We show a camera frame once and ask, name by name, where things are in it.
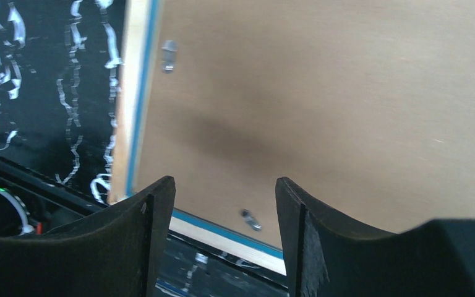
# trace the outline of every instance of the black foam pad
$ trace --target black foam pad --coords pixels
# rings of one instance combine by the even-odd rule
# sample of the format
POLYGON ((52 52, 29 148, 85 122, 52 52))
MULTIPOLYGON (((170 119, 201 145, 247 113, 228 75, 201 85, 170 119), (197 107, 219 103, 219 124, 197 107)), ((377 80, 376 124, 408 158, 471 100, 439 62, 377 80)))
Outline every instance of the black foam pad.
POLYGON ((289 178, 276 206, 291 297, 475 296, 475 220, 402 234, 357 221, 289 178))
POLYGON ((0 296, 151 296, 175 193, 165 176, 46 234, 0 238, 0 296))

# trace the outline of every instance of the metal clip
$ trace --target metal clip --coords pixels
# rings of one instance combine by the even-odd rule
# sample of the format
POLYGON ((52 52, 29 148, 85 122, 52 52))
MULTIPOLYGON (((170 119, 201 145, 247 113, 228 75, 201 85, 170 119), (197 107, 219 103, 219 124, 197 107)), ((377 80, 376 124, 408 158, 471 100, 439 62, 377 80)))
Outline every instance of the metal clip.
POLYGON ((163 70, 164 73, 171 73, 176 67, 178 44, 174 40, 166 40, 161 50, 163 52, 161 70, 163 70))
POLYGON ((246 209, 241 210, 241 216, 245 219, 245 222, 254 230, 254 231, 261 231, 261 225, 257 222, 257 220, 252 216, 252 213, 246 209))

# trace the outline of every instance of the blue tape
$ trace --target blue tape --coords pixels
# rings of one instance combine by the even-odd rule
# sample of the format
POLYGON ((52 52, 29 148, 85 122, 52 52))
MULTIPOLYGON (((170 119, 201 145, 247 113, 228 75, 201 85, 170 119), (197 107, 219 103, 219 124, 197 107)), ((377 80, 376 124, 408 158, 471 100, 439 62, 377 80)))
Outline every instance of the blue tape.
POLYGON ((132 185, 134 184, 134 173, 135 173, 135 161, 137 159, 137 144, 139 143, 139 131, 141 128, 141 119, 142 119, 142 112, 145 106, 145 92, 147 90, 147 79, 148 79, 148 72, 153 71, 153 65, 148 65, 150 57, 152 56, 152 44, 153 44, 153 37, 155 36, 154 30, 156 28, 156 21, 157 21, 157 11, 159 9, 159 2, 161 0, 151 0, 150 4, 150 18, 148 18, 148 30, 147 30, 147 37, 145 42, 145 51, 142 53, 144 55, 143 58, 143 70, 141 72, 140 78, 140 88, 139 88, 139 95, 137 97, 137 103, 135 106, 135 123, 134 123, 134 130, 133 130, 133 138, 132 138, 132 147, 130 149, 130 162, 128 164, 128 174, 126 178, 126 196, 129 197, 132 194, 132 185))
POLYGON ((196 227, 205 229, 205 230, 210 231, 212 233, 216 233, 217 235, 220 235, 224 238, 230 239, 230 240, 235 241, 237 243, 241 243, 241 244, 243 244, 245 246, 248 246, 252 249, 256 249, 260 252, 264 252, 264 253, 266 253, 268 255, 271 255, 273 257, 283 259, 283 252, 282 251, 280 251, 278 249, 275 249, 273 247, 267 246, 265 244, 262 244, 260 242, 251 240, 249 238, 246 238, 243 235, 240 235, 238 233, 234 233, 230 230, 227 230, 227 229, 222 228, 220 226, 214 225, 210 222, 206 222, 205 220, 201 220, 199 218, 193 217, 193 216, 188 215, 186 213, 178 212, 177 210, 174 210, 174 212, 172 213, 172 216, 174 218, 180 219, 180 220, 182 220, 184 222, 187 222, 191 225, 194 225, 196 227))

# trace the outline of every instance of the red component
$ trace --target red component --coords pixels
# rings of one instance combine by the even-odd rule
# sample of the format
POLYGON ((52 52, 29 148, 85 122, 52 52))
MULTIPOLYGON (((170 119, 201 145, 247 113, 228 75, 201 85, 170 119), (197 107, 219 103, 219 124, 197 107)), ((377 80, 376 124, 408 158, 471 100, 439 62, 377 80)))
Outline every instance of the red component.
POLYGON ((43 224, 38 223, 37 226, 35 227, 35 233, 36 234, 42 234, 43 233, 43 224))

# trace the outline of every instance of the plywood panel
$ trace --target plywood panel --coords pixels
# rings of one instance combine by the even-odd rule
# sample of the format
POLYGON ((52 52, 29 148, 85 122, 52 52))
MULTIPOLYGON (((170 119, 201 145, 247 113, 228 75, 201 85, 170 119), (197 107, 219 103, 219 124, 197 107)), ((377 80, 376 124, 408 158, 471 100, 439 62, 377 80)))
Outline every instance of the plywood panel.
POLYGON ((166 0, 162 26, 135 191, 170 174, 275 246, 280 176, 390 231, 475 217, 475 1, 166 0))

